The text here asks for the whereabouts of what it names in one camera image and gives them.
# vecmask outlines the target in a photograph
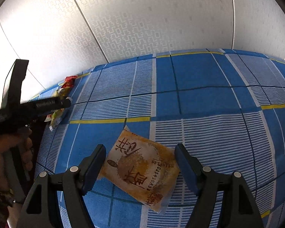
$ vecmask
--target snack package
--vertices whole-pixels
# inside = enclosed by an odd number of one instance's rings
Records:
[[[68,94],[72,90],[77,77],[78,77],[77,75],[66,77],[63,85],[60,87],[59,90],[56,90],[52,96],[60,97],[60,99],[65,99],[65,97],[68,96]],[[68,112],[68,109],[59,109],[59,110],[55,110],[53,114],[50,114],[46,117],[45,122],[51,121],[49,125],[49,129],[51,131],[53,131],[53,129],[59,125],[59,123],[65,117],[67,112]]]
[[[179,168],[174,150],[123,130],[99,173],[117,187],[164,214]]]

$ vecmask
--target blue gripper pad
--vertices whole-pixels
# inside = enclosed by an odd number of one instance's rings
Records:
[[[190,156],[183,144],[176,145],[174,156],[188,189],[198,196],[200,189],[197,186],[198,176],[195,172],[201,170],[202,165],[197,158]]]

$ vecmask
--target screw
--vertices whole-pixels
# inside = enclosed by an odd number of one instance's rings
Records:
[[[45,177],[46,176],[46,171],[40,172],[39,176],[40,177]]]
[[[209,166],[204,166],[203,167],[203,171],[204,172],[210,172],[211,171],[211,168]]]
[[[70,171],[71,171],[71,172],[76,172],[76,171],[78,171],[78,167],[77,167],[77,166],[72,166],[72,167],[70,168]]]
[[[235,176],[235,177],[241,177],[241,176],[242,176],[242,174],[241,174],[241,173],[239,173],[238,171],[236,171],[236,172],[234,173],[234,176]]]

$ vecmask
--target human hand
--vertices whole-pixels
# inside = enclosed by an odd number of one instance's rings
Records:
[[[15,135],[0,135],[0,190],[2,191],[8,191],[8,180],[5,176],[4,172],[4,159],[3,159],[3,153],[8,151],[11,147],[16,146],[17,144],[23,143],[25,152],[21,155],[21,159],[23,162],[23,167],[30,171],[33,168],[32,163],[32,152],[30,151],[30,148],[32,147],[32,140],[28,138],[28,136],[32,133],[31,130],[29,130],[29,133],[25,136],[23,134],[15,134]]]

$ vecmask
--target blue fabric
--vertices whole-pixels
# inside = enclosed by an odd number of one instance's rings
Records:
[[[108,153],[127,125],[167,147],[183,143],[217,172],[240,171],[264,226],[278,227],[285,219],[284,60],[231,49],[163,52],[83,71],[70,96],[65,119],[54,131],[46,127],[36,176],[78,165],[99,143]],[[61,193],[58,199],[67,227]],[[158,228],[185,227],[196,196],[180,174],[163,216],[107,179],[96,181],[84,200],[97,227]],[[218,193],[210,227],[217,225],[221,204]]]

